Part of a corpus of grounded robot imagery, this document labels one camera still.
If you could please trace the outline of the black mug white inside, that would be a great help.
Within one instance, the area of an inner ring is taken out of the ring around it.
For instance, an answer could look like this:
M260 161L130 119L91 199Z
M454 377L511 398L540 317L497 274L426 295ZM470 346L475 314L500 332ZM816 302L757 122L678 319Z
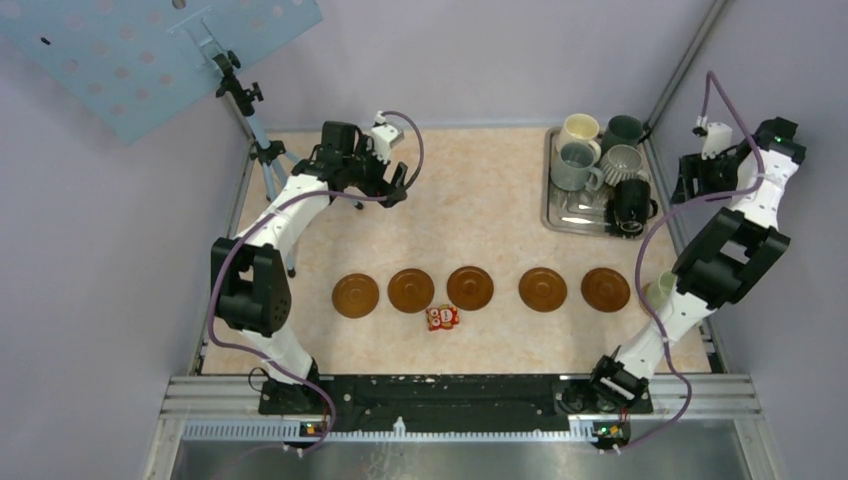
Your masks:
M608 231L623 238L640 237L646 230L648 221L653 219L658 211L659 205L652 198L652 188L647 180L622 180L613 187L612 198L606 206Z

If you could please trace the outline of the light green mug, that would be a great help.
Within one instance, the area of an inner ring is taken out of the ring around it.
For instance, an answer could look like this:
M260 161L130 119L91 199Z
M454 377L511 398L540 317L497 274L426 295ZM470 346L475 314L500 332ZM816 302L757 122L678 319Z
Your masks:
M673 291L676 281L677 276L672 271L666 271L651 282L644 290L647 306L659 313Z

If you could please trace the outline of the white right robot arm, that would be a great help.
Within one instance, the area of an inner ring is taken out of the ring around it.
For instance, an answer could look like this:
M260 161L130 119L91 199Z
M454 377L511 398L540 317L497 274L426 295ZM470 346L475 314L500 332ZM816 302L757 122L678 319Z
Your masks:
M680 158L672 203L727 200L683 250L672 272L669 298L643 329L613 355L603 356L586 385L600 412L630 408L647 392L657 366L690 329L725 304L736 304L785 253L788 236L777 212L806 149L794 140L798 125L782 117L763 121L751 140L730 142L732 130L700 122L699 154Z

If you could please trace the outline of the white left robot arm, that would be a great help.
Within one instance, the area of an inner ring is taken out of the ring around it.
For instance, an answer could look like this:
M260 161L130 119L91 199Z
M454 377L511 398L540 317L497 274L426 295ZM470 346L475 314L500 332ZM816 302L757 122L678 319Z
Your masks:
M248 340L241 349L270 367L285 384L283 401L297 413L319 404L320 386L308 378L313 357L288 324L293 306L286 257L309 224L336 199L376 202L391 208L408 197L408 167L392 164L404 138L379 111L368 131L339 121L323 124L311 154L296 163L282 191L250 226L234 238L220 238L211 249L213 318Z

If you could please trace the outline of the brown wooden coaster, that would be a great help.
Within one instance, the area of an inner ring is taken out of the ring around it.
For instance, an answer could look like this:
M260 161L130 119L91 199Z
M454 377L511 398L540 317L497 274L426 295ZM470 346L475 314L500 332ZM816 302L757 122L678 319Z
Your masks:
M392 276L387 291L389 301L395 309L412 314L425 310L431 304L435 285L425 271L407 268Z
M334 286L331 301L335 310L346 318L362 318L370 314L380 298L376 281L362 273L342 277Z
M559 309L568 297L568 287L563 277L546 267L527 270L519 280L518 293L530 309L548 313Z
M494 281L482 268L463 266L451 273L446 284L451 303L461 310L486 307L494 295Z
M617 270L607 267L588 271L581 280L580 291L590 307L603 313L622 310L631 297L626 278Z

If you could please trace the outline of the grey ribbed mug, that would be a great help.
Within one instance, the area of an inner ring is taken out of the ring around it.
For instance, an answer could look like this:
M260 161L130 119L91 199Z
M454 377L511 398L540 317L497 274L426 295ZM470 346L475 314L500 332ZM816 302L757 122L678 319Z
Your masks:
M615 145L600 158L597 166L604 175L604 183L615 187L622 181L639 179L647 181L648 173L643 169L643 156L629 145Z

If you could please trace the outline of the dark green mug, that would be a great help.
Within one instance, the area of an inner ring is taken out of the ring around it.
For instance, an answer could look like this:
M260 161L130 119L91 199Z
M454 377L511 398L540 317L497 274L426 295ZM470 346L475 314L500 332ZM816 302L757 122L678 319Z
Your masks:
M605 155L612 147L628 145L635 147L645 134L643 123L630 115L616 115L607 123L601 138L601 154Z

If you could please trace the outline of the silver metal tray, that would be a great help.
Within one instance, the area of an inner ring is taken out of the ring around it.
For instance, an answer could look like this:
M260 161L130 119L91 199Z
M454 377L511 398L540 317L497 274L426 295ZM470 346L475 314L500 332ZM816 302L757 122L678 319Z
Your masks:
M603 183L598 190L568 192L559 189L550 179L552 161L559 158L556 151L560 127L550 128L545 134L543 157L545 183L542 189L541 220L550 230L560 233L593 237L641 239L648 230L647 222L641 227L625 228L617 223L614 213L614 188Z

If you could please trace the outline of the grey blue mug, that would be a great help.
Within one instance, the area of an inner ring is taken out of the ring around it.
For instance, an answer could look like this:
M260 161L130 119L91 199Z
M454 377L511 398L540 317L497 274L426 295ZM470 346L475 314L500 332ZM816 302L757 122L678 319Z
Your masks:
M605 174L595 166L595 161L595 151L588 144L564 144L559 156L551 161L550 180L566 192L597 191L604 183Z

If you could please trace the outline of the cream mug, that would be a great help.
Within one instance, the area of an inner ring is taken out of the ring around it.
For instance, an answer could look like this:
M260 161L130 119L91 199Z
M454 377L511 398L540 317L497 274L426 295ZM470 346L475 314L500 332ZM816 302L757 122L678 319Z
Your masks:
M557 137L555 151L560 153L565 145L580 143L588 146L593 152L593 162L601 157L601 147L597 142L600 133L599 122L591 115L574 113L563 122Z

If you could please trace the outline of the red owl toy block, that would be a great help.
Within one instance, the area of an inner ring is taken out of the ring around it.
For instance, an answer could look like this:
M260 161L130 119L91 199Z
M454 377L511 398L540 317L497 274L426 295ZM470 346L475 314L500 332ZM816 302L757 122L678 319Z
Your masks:
M452 330L460 324L459 309L453 305L443 304L425 310L427 328L430 332Z

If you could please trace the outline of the blue perforated panel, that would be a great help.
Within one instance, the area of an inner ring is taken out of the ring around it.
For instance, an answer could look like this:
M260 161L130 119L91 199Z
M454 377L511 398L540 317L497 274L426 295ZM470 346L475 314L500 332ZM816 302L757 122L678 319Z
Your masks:
M1 33L123 142L218 90L323 19L315 1L1 4Z

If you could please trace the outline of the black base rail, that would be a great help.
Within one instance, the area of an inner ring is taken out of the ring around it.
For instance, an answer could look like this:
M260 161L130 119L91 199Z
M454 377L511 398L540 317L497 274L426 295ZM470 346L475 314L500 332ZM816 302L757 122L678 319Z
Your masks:
M262 415L321 414L331 400L341 417L377 409L433 410L438 407L528 408L562 414L647 414L653 404L646 386L633 400L615 400L585 375L319 375L313 385L266 380L260 390Z

